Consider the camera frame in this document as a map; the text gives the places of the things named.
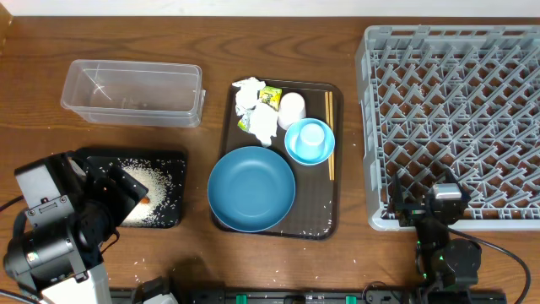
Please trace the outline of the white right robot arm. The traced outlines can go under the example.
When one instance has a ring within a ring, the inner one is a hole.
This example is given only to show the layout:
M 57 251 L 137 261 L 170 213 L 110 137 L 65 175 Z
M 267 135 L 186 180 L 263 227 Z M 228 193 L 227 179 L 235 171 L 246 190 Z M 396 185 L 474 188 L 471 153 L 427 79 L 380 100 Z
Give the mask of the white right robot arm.
M 478 283 L 482 249 L 475 241 L 450 237 L 450 226 L 463 216 L 469 194 L 449 169 L 442 183 L 409 203 L 398 175 L 392 177 L 392 184 L 389 210 L 401 227 L 416 230 L 416 265 L 425 279 L 411 301 L 471 303 L 469 287 Z

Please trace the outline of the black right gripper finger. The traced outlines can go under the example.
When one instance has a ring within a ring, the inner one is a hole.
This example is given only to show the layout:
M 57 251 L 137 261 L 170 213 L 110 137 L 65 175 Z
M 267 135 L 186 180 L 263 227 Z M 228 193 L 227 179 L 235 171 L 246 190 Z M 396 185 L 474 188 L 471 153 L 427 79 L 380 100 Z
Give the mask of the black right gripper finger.
M 390 202 L 388 204 L 389 212 L 401 212 L 405 205 L 405 199 L 403 196 L 402 184 L 400 182 L 399 174 L 396 173 L 391 180 L 392 191 Z
M 444 183 L 459 185 L 459 181 L 456 179 L 456 176 L 454 175 L 453 170 L 451 168 L 445 168 Z

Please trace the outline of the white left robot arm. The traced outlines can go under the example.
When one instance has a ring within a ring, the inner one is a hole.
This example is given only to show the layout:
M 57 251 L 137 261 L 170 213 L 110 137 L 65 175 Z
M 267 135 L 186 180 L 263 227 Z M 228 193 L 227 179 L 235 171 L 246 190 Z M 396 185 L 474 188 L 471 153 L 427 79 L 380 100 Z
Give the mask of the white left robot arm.
M 27 203 L 3 259 L 23 301 L 111 303 L 105 242 L 148 189 L 119 166 L 95 169 L 74 153 L 14 172 Z

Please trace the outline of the dark blue plate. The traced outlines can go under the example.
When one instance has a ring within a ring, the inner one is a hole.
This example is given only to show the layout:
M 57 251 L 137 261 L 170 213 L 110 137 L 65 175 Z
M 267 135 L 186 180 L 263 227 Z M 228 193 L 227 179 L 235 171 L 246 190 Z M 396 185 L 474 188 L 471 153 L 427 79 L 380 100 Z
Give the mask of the dark blue plate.
M 254 233 L 282 221 L 296 194 L 294 173 L 276 152 L 258 146 L 235 149 L 216 163 L 208 179 L 213 215 L 230 229 Z

